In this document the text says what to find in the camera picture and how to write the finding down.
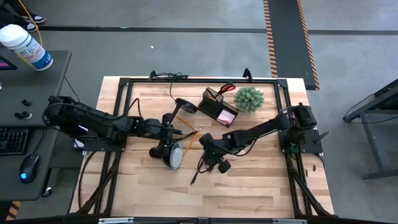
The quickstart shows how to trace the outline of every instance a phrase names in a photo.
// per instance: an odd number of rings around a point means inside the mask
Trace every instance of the black metal frame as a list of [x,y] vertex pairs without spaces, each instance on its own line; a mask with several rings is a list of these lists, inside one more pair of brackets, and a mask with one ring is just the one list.
[[[126,85],[127,85],[127,95],[126,95],[126,100],[124,103],[124,112],[127,111],[128,106],[130,104],[132,86],[134,83],[170,83],[172,80],[173,80],[172,78],[170,78],[170,79],[154,78],[152,76],[150,76],[149,78],[146,78],[146,77],[120,78],[113,115],[115,115],[115,116],[118,115],[118,111],[120,109],[122,93],[123,93],[123,88]],[[252,84],[252,83],[272,84],[274,86],[278,112],[279,113],[282,112],[282,100],[281,100],[280,92],[279,92],[280,88],[283,88],[286,106],[291,106],[287,81],[285,79],[263,79],[263,78],[253,79],[253,77],[248,69],[245,70],[242,78],[222,78],[222,77],[219,77],[219,78],[215,78],[215,77],[214,78],[190,78],[189,77],[189,78],[185,78],[185,79],[176,79],[176,80],[174,80],[174,82],[175,83],[228,83],[228,82],[233,82],[233,83],[250,83],[250,84]],[[112,152],[105,152],[99,186],[93,192],[93,195],[84,204],[84,206],[81,209],[79,209],[79,211],[76,212],[77,214],[87,214],[91,210],[92,206],[95,205],[94,213],[110,216],[111,210],[112,210],[112,205],[113,205],[114,191],[116,188],[119,163],[120,163],[120,158],[121,158],[121,152],[115,152],[116,155],[115,155],[114,161],[112,163],[111,168],[108,170],[111,153]],[[301,158],[300,153],[296,154],[296,156],[297,156],[298,172],[294,168],[289,169],[289,165],[292,165],[291,155],[285,154],[286,164],[288,167],[288,178],[289,178],[290,191],[292,194],[294,215],[295,215],[295,217],[298,217],[298,216],[302,216],[303,213],[300,211],[300,207],[299,207],[299,199],[297,197],[297,189],[295,187],[295,180],[298,182],[300,188],[302,188],[302,190],[304,192],[305,211],[306,211],[305,214],[311,215],[312,214],[311,205],[313,205],[315,208],[317,205],[320,205],[320,204],[316,201],[315,197],[312,195],[310,190],[307,188],[306,181],[305,181],[305,173],[304,173],[303,163],[302,163],[302,158]],[[100,210],[101,210],[101,202],[102,202],[102,197],[103,197],[103,190],[109,181],[111,182],[110,188],[109,188],[109,194],[108,194],[104,212],[101,213]],[[328,213],[327,212],[326,213],[319,212],[319,215],[328,215]]]
[[371,121],[368,120],[368,114],[377,113],[377,114],[396,114],[398,115],[398,110],[384,110],[382,107],[386,103],[392,100],[398,100],[398,79],[388,84],[384,88],[381,88],[379,91],[374,93],[375,98],[366,103],[364,106],[358,108],[354,112],[346,115],[343,120],[346,123],[352,122],[352,120],[356,118],[360,118],[363,123],[363,128],[365,130],[366,136],[368,137],[368,141],[373,153],[373,156],[376,160],[377,167],[379,172],[368,174],[363,176],[364,181],[376,180],[386,177],[394,177],[398,176],[398,169],[393,169],[387,155],[387,151],[385,149],[381,149],[376,146],[376,137],[374,133],[372,133],[369,128],[368,123]]

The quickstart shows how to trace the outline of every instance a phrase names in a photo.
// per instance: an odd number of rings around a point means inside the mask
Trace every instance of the wooden table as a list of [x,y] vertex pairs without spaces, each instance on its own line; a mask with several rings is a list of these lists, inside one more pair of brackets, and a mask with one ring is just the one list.
[[[97,109],[113,112],[120,77],[104,77]],[[302,79],[287,79],[292,105],[308,104]],[[169,95],[169,83],[135,83],[132,100],[139,97],[144,118],[161,120],[164,113],[175,108]],[[237,88],[224,95],[227,103],[234,105],[236,91],[248,84],[236,84]],[[264,106],[253,114],[240,112],[229,129],[198,111],[188,114],[180,110],[178,116],[192,126],[203,127],[199,137],[211,133],[220,139],[223,133],[235,129],[248,129],[277,115],[272,85],[250,84],[264,92]],[[174,98],[185,98],[198,105],[206,87],[220,88],[216,83],[174,83]],[[129,114],[138,114],[136,105]],[[174,126],[184,133],[191,130],[174,119]],[[181,141],[187,147],[192,137]],[[129,138],[119,167],[114,195],[112,216],[130,217],[241,217],[241,218],[288,218],[294,217],[292,199],[287,178],[285,157],[280,152],[277,133],[259,139],[253,150],[244,157],[225,156],[232,168],[225,174],[217,169],[200,174],[193,185],[190,181],[196,171],[203,148],[196,140],[183,158],[178,170],[171,170],[148,152],[158,141]],[[98,185],[104,153],[97,153],[89,162],[82,184],[83,203]],[[324,208],[333,213],[325,171],[319,157],[303,155],[304,169],[308,170],[307,184]],[[301,191],[298,191],[300,208],[304,211]],[[76,211],[77,191],[71,212]]]

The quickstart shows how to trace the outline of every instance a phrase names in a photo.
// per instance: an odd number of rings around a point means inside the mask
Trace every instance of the white bottle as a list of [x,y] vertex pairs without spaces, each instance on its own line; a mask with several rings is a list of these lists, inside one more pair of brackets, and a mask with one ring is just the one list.
[[0,42],[15,54],[23,57],[37,71],[51,67],[54,59],[22,27],[14,24],[0,29]]

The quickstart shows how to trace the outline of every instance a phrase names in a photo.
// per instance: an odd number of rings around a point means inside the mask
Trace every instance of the concrete floor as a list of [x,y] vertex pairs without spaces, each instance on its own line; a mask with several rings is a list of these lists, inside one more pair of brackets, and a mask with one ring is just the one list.
[[[51,25],[264,28],[261,0],[38,0],[30,10]],[[302,0],[309,29],[397,30],[394,0]],[[184,72],[189,75],[270,77],[265,34],[43,32],[48,50],[71,50],[67,73],[83,102],[95,106],[105,75]],[[320,91],[308,91],[323,140],[335,213],[345,218],[397,222],[398,178],[365,184],[376,165],[360,125],[345,111],[398,76],[398,36],[312,35]],[[64,95],[72,95],[65,86]],[[24,202],[18,218],[63,215],[76,176],[58,174],[54,195]]]

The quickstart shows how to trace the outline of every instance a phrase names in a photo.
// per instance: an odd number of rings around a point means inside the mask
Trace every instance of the desk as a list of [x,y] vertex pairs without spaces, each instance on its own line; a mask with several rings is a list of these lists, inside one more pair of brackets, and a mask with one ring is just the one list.
[[[104,77],[97,109],[113,112],[120,77]],[[293,105],[308,104],[302,79],[288,79],[289,93]],[[134,83],[132,99],[139,97],[144,118],[161,119],[164,113],[175,108],[169,97],[169,83]],[[236,91],[248,84],[236,84],[237,89],[227,92],[224,100],[233,103]],[[215,139],[235,129],[247,129],[277,115],[275,93],[272,85],[250,84],[264,92],[264,106],[253,114],[240,112],[229,129],[198,111],[188,114],[178,112],[194,127],[203,127],[200,137],[211,133]],[[174,83],[173,96],[185,98],[198,105],[206,87],[220,88],[216,83]],[[137,114],[136,106],[129,114]],[[173,121],[184,133],[190,130],[177,119]],[[181,141],[186,147],[191,138]],[[216,169],[212,173],[200,174],[191,186],[197,162],[203,153],[198,141],[187,153],[178,170],[171,170],[160,160],[149,157],[148,151],[158,141],[128,138],[122,154],[118,181],[114,195],[112,216],[130,217],[241,217],[279,218],[294,217],[290,196],[285,157],[279,149],[277,134],[257,141],[253,150],[244,157],[226,156],[232,168],[225,174]],[[88,200],[98,185],[104,153],[96,153],[89,162],[82,183],[82,201]],[[314,155],[303,155],[304,169],[308,170],[307,184],[326,210],[333,213],[325,171],[322,162]],[[77,191],[71,212],[78,210]]]
[[[13,82],[13,88],[24,89],[22,92],[27,93],[30,91],[37,91],[43,95],[42,101],[34,101],[33,103],[36,106],[43,106],[44,108],[48,104],[48,97],[50,95],[58,95],[61,89],[61,85],[63,82],[63,78],[65,76],[65,72],[67,71],[67,67],[70,61],[71,53],[67,51],[50,51],[49,52],[54,57],[54,64],[45,71],[45,73],[38,73],[31,69],[28,65],[26,65],[21,59],[17,58],[17,56],[12,53],[8,49],[0,50],[0,54],[6,57],[10,62],[18,67],[17,70],[11,71],[0,71],[0,82],[2,82],[3,77],[11,77],[17,76],[21,77],[20,86],[18,83]],[[32,75],[36,74],[36,81],[34,82],[37,85],[31,85],[27,80],[23,79],[24,75],[32,78]],[[40,89],[40,85],[46,84],[45,88]],[[12,91],[3,91],[6,90],[8,86],[3,85],[3,89],[0,90],[0,103],[5,103],[3,99],[7,98],[15,98],[17,100],[17,95],[20,93],[15,93]],[[11,119],[3,120],[4,113],[9,113],[10,110],[7,106],[1,107],[2,120],[0,120],[0,126],[10,125],[10,126],[23,126],[23,121],[17,120],[12,117]],[[34,116],[39,117],[41,120],[41,113],[36,113]],[[32,137],[30,139],[30,144],[28,146],[26,155],[32,154],[36,148],[36,145],[40,141],[42,136],[42,128],[41,127],[32,127],[34,128],[32,132]],[[45,128],[44,129],[44,138],[40,147],[37,149],[36,153],[39,155],[39,167],[37,169],[37,177],[30,184],[23,184],[19,180],[19,168],[22,160],[26,155],[23,156],[0,156],[0,177],[4,181],[3,184],[0,184],[0,201],[13,201],[13,200],[37,200],[42,193],[43,187],[46,186],[47,179],[47,171],[49,169],[50,160],[52,156],[52,152],[54,149],[54,144],[57,140],[58,131]]]

